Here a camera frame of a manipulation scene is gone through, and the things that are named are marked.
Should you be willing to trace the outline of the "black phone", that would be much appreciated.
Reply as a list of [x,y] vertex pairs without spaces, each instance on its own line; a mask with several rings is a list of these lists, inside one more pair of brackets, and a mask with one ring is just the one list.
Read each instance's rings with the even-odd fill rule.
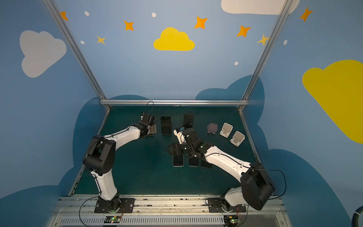
[[188,129],[188,128],[192,128],[194,125],[194,114],[192,113],[184,113],[183,116],[183,128],[184,129]]
[[200,163],[203,168],[211,169],[211,167],[212,167],[212,165],[210,163],[208,163],[207,161],[201,160]]
[[163,135],[171,135],[172,122],[170,116],[161,116],[161,131]]

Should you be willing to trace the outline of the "silver phone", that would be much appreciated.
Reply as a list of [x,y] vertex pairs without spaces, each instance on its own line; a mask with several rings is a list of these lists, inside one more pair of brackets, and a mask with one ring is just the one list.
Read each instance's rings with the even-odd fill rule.
[[174,167],[184,166],[184,155],[173,156],[173,166]]
[[198,167],[199,166],[199,159],[195,156],[191,156],[188,159],[188,165],[191,167]]

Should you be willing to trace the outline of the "lilac small phone stand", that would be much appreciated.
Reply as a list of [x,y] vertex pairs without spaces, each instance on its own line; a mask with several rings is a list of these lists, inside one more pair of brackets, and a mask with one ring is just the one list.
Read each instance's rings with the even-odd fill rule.
[[215,135],[218,131],[218,125],[215,123],[210,123],[207,125],[207,133]]

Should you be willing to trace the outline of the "white stand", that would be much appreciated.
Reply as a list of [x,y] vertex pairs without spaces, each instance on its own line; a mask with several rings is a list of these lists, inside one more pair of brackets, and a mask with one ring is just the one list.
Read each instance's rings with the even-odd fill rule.
[[230,125],[228,123],[224,123],[219,134],[225,138],[228,138],[229,135],[231,134],[232,130],[233,130],[232,125]]
[[230,142],[236,147],[239,147],[244,140],[245,140],[245,135],[239,131],[236,131],[233,137],[231,138]]

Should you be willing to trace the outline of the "purple-edged phone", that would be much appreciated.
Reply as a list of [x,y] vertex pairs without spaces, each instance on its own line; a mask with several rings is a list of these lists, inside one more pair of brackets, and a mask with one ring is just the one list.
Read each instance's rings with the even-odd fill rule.
[[154,136],[157,133],[157,126],[156,124],[150,125],[148,128],[148,133],[146,137]]

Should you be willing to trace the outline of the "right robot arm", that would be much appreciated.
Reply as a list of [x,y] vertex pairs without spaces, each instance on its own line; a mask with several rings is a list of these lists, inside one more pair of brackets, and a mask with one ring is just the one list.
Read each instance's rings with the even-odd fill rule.
[[239,187],[231,188],[221,195],[224,211],[229,212],[232,207],[245,203],[255,210],[262,210],[276,187],[260,162],[250,163],[233,157],[216,145],[202,141],[192,128],[180,127],[173,134],[178,142],[167,149],[172,156],[188,154],[221,168],[240,183]]

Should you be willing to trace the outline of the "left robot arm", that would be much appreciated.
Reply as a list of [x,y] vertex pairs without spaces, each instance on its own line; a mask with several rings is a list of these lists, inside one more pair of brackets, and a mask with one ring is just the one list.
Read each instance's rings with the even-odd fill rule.
[[99,191],[96,213],[118,213],[122,207],[112,176],[116,150],[156,132],[155,117],[143,112],[138,123],[110,135],[95,135],[92,138],[82,163],[90,171]]

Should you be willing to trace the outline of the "aluminium frame back rail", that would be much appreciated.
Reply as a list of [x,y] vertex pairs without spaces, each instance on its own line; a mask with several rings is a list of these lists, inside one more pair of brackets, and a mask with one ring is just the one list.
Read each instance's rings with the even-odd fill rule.
[[246,106],[247,100],[137,100],[137,99],[101,99],[101,105],[110,106]]

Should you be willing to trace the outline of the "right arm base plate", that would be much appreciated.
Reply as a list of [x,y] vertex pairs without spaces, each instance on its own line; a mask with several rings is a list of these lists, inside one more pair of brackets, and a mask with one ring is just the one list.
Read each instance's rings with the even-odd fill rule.
[[207,198],[205,203],[209,213],[246,213],[247,207],[244,204],[237,206],[229,205],[225,200],[220,198]]

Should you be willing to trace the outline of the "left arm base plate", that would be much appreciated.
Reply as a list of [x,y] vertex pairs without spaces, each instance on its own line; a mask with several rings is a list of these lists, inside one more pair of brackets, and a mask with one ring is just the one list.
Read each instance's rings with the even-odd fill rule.
[[94,213],[115,214],[115,213],[132,213],[134,208],[134,198],[119,198],[118,201],[105,201],[98,199]]

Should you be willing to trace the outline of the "aluminium frame left post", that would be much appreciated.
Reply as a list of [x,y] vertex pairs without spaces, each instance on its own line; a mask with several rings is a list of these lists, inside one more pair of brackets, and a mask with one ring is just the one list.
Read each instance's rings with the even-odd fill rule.
[[86,77],[88,78],[89,82],[91,83],[92,87],[97,93],[98,97],[100,98],[101,101],[107,99],[94,73],[92,72],[89,64],[87,63],[84,55],[82,54],[74,36],[72,35],[70,29],[68,28],[66,21],[61,16],[61,12],[59,11],[55,1],[43,0],[43,3],[47,8],[48,12],[50,13],[51,17],[53,18],[54,22],[56,23],[58,29],[64,36],[67,44],[69,45],[70,49],[75,55],[78,63],[80,64],[83,72],[85,73]]

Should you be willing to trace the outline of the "aluminium frame post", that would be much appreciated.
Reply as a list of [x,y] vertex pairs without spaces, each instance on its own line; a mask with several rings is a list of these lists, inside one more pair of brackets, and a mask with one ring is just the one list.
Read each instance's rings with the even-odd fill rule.
[[50,13],[51,17],[53,18],[54,22],[56,23],[58,29],[64,36],[67,44],[69,45],[70,49],[75,55],[78,63],[80,64],[83,72],[85,73],[86,77],[88,78],[89,82],[91,83],[92,87],[97,93],[98,97],[100,98],[101,101],[107,99],[94,73],[92,72],[89,64],[87,63],[84,55],[82,54],[74,36],[72,35],[70,29],[68,28],[66,21],[61,16],[61,12],[59,11],[55,1],[43,0],[43,3],[47,8],[48,12]]
[[241,104],[239,105],[238,107],[238,111],[239,113],[242,113],[243,111],[243,108],[245,106],[248,105],[248,100],[249,100],[249,97],[258,81],[258,78],[260,77],[262,71],[263,71],[263,68],[269,58],[269,55],[283,29],[283,26],[289,16],[289,10],[291,9],[292,5],[293,5],[293,0],[288,0],[288,1],[285,1],[284,4],[283,4],[283,7],[281,9],[281,12],[280,14],[278,15],[278,18],[272,28],[272,31],[270,33],[270,37],[269,37],[269,40],[267,41],[267,44],[265,44],[265,47],[263,49],[263,52],[261,54],[261,57],[258,61],[258,64],[256,66],[256,69],[246,87],[246,90],[244,92],[244,95],[242,97],[242,101],[245,102],[245,104]]

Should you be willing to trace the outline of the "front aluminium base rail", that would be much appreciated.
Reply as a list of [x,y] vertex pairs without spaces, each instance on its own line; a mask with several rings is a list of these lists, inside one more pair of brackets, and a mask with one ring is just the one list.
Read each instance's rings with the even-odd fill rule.
[[48,227],[290,227],[281,199],[268,201],[258,211],[209,213],[207,198],[218,195],[122,195],[134,198],[132,213],[94,213],[96,199],[90,195],[61,197]]

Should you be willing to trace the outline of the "aluminium frame right post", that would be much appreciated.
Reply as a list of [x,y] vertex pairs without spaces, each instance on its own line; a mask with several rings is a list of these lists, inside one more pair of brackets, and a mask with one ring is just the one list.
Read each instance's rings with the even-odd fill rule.
[[278,15],[278,18],[272,28],[272,31],[270,33],[270,37],[269,37],[269,40],[267,41],[267,44],[265,44],[265,47],[263,49],[263,52],[261,54],[261,57],[258,61],[258,64],[256,66],[256,69],[246,87],[246,90],[244,92],[244,95],[242,97],[242,101],[245,102],[245,104],[241,104],[239,105],[238,107],[238,111],[239,113],[242,113],[243,111],[243,108],[245,106],[248,105],[248,100],[249,100],[249,97],[258,81],[258,78],[260,77],[262,71],[263,71],[263,68],[269,58],[269,55],[283,29],[283,26],[289,16],[289,10],[291,9],[292,5],[293,5],[293,0],[288,0],[288,1],[285,1],[284,4],[283,4],[283,7],[281,9],[281,12],[280,14]]

